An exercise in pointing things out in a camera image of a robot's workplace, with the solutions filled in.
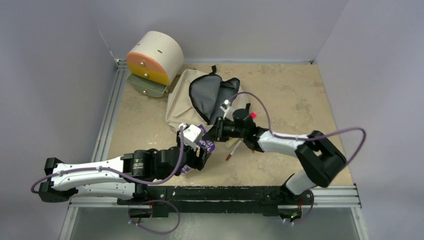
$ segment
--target purple label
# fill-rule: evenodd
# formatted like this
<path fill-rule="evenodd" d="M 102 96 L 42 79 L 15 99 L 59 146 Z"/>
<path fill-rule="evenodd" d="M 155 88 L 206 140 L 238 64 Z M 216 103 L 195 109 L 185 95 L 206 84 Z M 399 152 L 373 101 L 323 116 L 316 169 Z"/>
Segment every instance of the purple label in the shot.
<path fill-rule="evenodd" d="M 203 125 L 200 125 L 199 128 L 203 131 L 204 134 L 206 133 L 206 129 L 203 127 Z M 215 144 L 213 141 L 201 139 L 197 145 L 202 145 L 207 149 L 208 152 L 215 150 Z"/>
<path fill-rule="evenodd" d="M 181 168 L 181 173 L 182 173 L 182 174 L 186 174 L 186 173 L 188 173 L 191 169 L 192 169 L 191 167 L 189 167 L 189 166 L 187 166 L 187 165 L 184 165 L 184 166 Z"/>

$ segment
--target white wall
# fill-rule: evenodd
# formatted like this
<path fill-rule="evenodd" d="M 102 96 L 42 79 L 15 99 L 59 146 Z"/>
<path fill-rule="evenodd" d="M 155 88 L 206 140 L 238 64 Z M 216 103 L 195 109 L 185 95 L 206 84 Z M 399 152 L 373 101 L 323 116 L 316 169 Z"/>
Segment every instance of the white wall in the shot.
<path fill-rule="evenodd" d="M 30 192 L 48 157 L 90 160 L 114 61 L 81 0 L 0 2 L 0 239 L 58 239 L 68 203 Z"/>
<path fill-rule="evenodd" d="M 115 58 L 147 31 L 173 37 L 186 61 L 315 59 L 348 0 L 91 0 Z"/>
<path fill-rule="evenodd" d="M 350 0 L 317 63 L 339 129 L 368 139 L 350 170 L 370 239 L 422 239 L 424 1 Z M 352 154 L 358 135 L 342 136 Z"/>

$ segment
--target yellow stripe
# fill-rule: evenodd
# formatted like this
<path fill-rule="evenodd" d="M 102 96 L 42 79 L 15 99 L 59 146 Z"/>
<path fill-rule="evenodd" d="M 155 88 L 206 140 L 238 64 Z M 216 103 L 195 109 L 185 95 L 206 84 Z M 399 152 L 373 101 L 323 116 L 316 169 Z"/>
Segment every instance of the yellow stripe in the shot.
<path fill-rule="evenodd" d="M 137 64 L 129 63 L 129 62 L 127 62 L 127 64 L 128 64 L 129 71 L 134 75 L 152 80 L 153 82 L 163 84 L 166 86 L 169 86 L 170 84 L 168 75 L 166 75 L 165 73 L 153 71 L 151 69 L 145 68 Z"/>

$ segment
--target backpack strap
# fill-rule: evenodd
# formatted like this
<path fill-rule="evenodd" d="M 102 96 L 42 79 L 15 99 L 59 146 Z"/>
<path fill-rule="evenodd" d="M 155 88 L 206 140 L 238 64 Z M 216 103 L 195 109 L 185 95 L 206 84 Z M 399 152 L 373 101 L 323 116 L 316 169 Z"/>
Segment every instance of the backpack strap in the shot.
<path fill-rule="evenodd" d="M 212 68 L 212 72 L 210 72 L 209 74 L 210 75 L 215 74 L 217 72 L 217 66 L 213 65 L 211 68 Z"/>

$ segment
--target backpack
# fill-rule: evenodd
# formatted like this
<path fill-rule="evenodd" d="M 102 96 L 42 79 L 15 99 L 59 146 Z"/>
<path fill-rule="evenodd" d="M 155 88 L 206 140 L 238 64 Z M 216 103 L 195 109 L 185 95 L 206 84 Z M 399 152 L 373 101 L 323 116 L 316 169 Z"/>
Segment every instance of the backpack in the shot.
<path fill-rule="evenodd" d="M 223 117 L 220 105 L 236 93 L 243 92 L 240 80 L 233 77 L 222 79 L 212 66 L 211 73 L 186 69 L 180 76 L 174 90 L 168 96 L 165 120 L 175 132 L 181 123 L 203 125 L 209 130 L 217 117 Z M 249 103 L 246 94 L 238 95 L 232 107 L 244 109 Z"/>

